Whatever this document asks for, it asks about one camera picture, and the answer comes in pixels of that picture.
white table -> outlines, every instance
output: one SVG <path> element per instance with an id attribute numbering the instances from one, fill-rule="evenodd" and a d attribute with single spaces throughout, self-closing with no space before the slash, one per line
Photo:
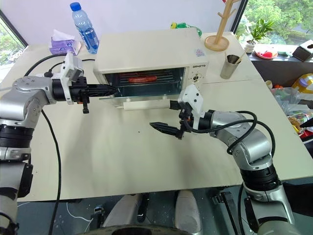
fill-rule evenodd
<path id="1" fill-rule="evenodd" d="M 234 45 L 235 48 L 231 46 L 227 51 L 240 54 L 242 48 L 238 43 Z M 204 108 L 254 112 L 276 137 L 274 165 L 279 177 L 284 180 L 312 176 L 311 156 L 252 63 L 245 56 L 238 72 L 231 79 L 222 80 L 219 78 L 219 66 L 224 61 L 223 53 L 209 50 L 207 53 L 210 56 L 210 71 L 201 89 Z M 2 87 L 10 86 L 36 61 L 49 54 L 46 46 L 30 46 L 7 75 Z M 85 49 L 79 57 L 94 58 Z M 62 59 L 43 62 L 32 74 L 43 73 Z M 240 70 L 243 66 L 251 75 L 243 74 Z M 84 70 L 88 83 L 96 83 L 92 62 L 84 62 Z M 61 152 L 61 199 L 226 186 L 242 182 L 235 161 L 219 140 L 206 134 L 186 133 L 180 141 L 150 127 L 149 122 L 153 121 L 178 127 L 178 111 L 124 111 L 96 97 L 90 99 L 89 114 L 82 113 L 82 105 L 69 106 L 65 102 L 45 106 L 44 110 L 51 120 Z M 140 143 L 140 147 L 133 145 L 131 140 Z M 20 201 L 55 200 L 57 156 L 43 117 L 40 117 L 34 131 L 31 148 L 33 184 L 30 194 Z"/>

cup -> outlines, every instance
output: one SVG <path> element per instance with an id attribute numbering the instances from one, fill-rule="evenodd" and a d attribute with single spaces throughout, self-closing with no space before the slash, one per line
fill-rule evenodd
<path id="1" fill-rule="evenodd" d="M 267 85 L 267 87 L 268 87 L 269 89 L 272 89 L 272 88 L 273 88 L 272 81 L 267 80 L 267 81 L 265 82 L 265 84 Z"/>
<path id="2" fill-rule="evenodd" d="M 241 62 L 240 61 L 239 63 L 235 64 L 238 61 L 238 59 L 239 59 L 239 56 L 237 55 L 227 56 L 227 59 L 225 59 L 225 62 L 224 62 L 224 65 L 220 74 L 221 78 L 229 79 L 232 76 L 233 72 L 235 71 L 235 69 Z"/>

purple tissue box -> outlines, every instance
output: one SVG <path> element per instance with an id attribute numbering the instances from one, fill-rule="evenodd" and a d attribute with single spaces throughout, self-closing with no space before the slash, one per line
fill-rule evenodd
<path id="1" fill-rule="evenodd" d="M 67 53 L 68 51 L 77 55 L 81 45 L 82 44 L 76 40 L 54 41 L 51 38 L 51 47 L 49 49 L 53 55 Z"/>

toaster oven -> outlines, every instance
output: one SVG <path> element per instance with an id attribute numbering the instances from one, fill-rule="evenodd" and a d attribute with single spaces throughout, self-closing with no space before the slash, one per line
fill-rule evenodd
<path id="1" fill-rule="evenodd" d="M 195 28 L 105 34 L 94 73 L 119 90 L 108 100 L 125 110 L 168 108 L 190 84 L 201 89 L 208 67 Z"/>

white bracket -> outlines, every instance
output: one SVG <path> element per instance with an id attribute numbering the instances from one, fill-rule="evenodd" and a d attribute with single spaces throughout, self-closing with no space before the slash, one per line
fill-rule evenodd
<path id="1" fill-rule="evenodd" d="M 178 97 L 178 103 L 189 103 L 194 116 L 193 128 L 198 129 L 200 118 L 204 117 L 205 112 L 202 110 L 203 97 L 194 84 L 189 85 L 182 91 Z"/>
<path id="2" fill-rule="evenodd" d="M 68 52 L 63 64 L 61 64 L 61 71 L 59 73 L 64 96 L 68 104 L 73 104 L 69 87 L 72 85 L 72 81 L 76 82 L 77 78 L 83 74 L 82 60 L 74 56 L 73 53 Z"/>

